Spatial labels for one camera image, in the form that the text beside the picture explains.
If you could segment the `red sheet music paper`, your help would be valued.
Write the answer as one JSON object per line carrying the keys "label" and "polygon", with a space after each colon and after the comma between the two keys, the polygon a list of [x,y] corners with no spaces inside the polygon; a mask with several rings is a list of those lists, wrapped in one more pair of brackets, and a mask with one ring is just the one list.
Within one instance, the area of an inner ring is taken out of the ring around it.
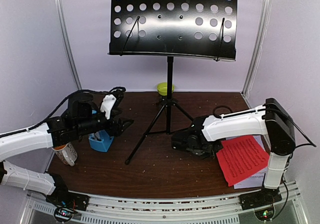
{"label": "red sheet music paper", "polygon": [[269,154],[252,135],[228,139],[221,144],[216,157],[229,187],[268,166]]}

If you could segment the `black music stand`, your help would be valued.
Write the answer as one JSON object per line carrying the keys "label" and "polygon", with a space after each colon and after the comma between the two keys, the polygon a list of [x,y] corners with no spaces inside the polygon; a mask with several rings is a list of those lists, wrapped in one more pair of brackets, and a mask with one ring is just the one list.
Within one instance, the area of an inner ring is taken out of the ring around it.
{"label": "black music stand", "polygon": [[238,0],[111,0],[111,55],[235,61]]}

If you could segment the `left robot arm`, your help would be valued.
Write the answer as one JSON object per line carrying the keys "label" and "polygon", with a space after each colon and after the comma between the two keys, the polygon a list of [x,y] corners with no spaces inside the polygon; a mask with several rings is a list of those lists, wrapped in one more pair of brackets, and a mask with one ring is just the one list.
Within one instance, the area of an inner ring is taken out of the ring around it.
{"label": "left robot arm", "polygon": [[117,137],[134,121],[116,119],[126,89],[115,87],[110,91],[82,89],[65,97],[67,103],[60,116],[51,112],[33,126],[3,133],[0,136],[0,183],[52,196],[61,206],[72,202],[72,195],[59,175],[37,173],[7,161],[18,154],[37,149],[51,149],[81,139],[98,131]]}

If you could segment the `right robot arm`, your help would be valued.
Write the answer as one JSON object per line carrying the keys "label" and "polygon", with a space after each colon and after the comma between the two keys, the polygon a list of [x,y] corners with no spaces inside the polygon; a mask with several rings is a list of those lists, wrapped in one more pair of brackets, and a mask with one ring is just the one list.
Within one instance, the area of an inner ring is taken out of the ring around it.
{"label": "right robot arm", "polygon": [[171,137],[171,147],[197,156],[216,156],[225,180],[233,186],[266,169],[259,204],[268,204],[279,188],[296,148],[292,118],[274,99],[245,111],[196,117]]}

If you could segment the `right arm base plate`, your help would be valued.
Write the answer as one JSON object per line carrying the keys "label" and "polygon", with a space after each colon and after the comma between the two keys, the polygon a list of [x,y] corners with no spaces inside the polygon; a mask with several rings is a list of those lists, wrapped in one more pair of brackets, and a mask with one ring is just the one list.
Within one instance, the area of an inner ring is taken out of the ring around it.
{"label": "right arm base plate", "polygon": [[276,216],[274,204],[280,202],[282,196],[278,191],[257,191],[239,196],[243,211],[253,209],[255,217],[262,222],[271,221]]}

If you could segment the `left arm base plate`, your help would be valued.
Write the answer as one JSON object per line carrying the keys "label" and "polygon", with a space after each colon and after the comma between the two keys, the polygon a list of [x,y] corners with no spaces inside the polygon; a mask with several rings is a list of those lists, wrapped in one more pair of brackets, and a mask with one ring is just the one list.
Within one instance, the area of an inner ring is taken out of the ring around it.
{"label": "left arm base plate", "polygon": [[90,197],[68,190],[56,189],[51,195],[45,195],[45,200],[55,206],[53,217],[56,221],[66,223],[79,211],[87,210]]}

